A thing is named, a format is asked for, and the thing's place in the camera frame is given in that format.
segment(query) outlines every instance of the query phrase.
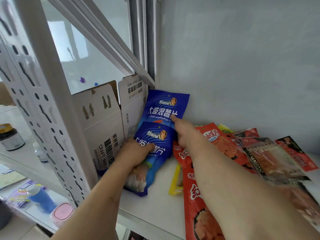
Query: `purple package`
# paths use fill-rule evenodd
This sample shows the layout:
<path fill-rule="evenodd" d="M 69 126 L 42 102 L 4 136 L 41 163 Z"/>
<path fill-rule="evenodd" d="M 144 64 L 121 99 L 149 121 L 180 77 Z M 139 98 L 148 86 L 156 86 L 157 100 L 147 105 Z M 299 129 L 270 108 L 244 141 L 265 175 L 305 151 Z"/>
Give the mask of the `purple package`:
<path fill-rule="evenodd" d="M 32 180 L 29 180 L 24 185 L 22 185 L 20 188 L 18 188 L 12 192 L 12 194 L 7 199 L 7 204 L 10 204 L 17 209 L 24 208 L 30 202 L 30 200 L 28 199 L 26 189 L 30 185 L 33 185 L 33 184 L 35 184 L 37 186 L 41 186 L 43 190 L 45 190 L 47 188 L 47 187 L 44 187 L 41 184 L 38 184 Z"/>

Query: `pink lid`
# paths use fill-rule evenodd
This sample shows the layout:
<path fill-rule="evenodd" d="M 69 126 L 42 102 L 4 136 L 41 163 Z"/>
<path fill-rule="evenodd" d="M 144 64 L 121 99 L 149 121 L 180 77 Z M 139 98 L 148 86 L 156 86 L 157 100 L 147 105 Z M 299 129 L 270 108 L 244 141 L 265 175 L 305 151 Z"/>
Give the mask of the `pink lid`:
<path fill-rule="evenodd" d="M 52 216 L 58 220 L 64 221 L 70 217 L 73 211 L 73 207 L 69 203 L 64 202 L 54 209 Z"/>

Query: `blue bottle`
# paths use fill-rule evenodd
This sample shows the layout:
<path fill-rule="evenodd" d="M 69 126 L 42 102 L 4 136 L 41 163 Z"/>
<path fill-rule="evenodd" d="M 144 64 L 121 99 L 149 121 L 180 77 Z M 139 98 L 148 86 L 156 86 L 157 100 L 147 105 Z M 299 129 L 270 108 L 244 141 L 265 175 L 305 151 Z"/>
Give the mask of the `blue bottle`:
<path fill-rule="evenodd" d="M 30 185 L 26 188 L 28 199 L 36 202 L 44 210 L 45 213 L 50 214 L 56 207 L 56 203 L 50 198 L 46 191 L 41 186 Z"/>

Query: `yellow snack bag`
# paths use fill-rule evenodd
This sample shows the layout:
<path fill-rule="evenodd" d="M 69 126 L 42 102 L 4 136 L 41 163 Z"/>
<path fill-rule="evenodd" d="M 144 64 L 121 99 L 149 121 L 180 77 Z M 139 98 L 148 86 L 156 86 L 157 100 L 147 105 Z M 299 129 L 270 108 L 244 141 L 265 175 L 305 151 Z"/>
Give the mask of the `yellow snack bag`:
<path fill-rule="evenodd" d="M 169 189 L 170 195 L 177 195 L 179 193 L 183 193 L 183 175 L 182 175 L 182 167 L 178 163 L 176 170 L 174 171 L 173 179 L 171 182 L 171 186 Z"/>
<path fill-rule="evenodd" d="M 234 133 L 233 130 L 231 130 L 230 128 L 226 127 L 225 125 L 223 124 L 220 124 L 218 125 L 218 128 L 225 134 L 231 134 L 231 133 Z"/>

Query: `white cardboard box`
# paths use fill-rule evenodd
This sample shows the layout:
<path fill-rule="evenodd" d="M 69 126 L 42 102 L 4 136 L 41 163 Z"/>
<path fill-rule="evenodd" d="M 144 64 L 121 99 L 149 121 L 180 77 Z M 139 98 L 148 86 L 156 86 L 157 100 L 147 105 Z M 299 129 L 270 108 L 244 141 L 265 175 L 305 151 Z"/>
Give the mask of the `white cardboard box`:
<path fill-rule="evenodd" d="M 146 84 L 138 75 L 118 82 L 124 137 L 133 137 L 146 104 Z"/>
<path fill-rule="evenodd" d="M 102 173 L 113 163 L 125 139 L 117 98 L 116 81 L 72 95 L 94 166 Z"/>

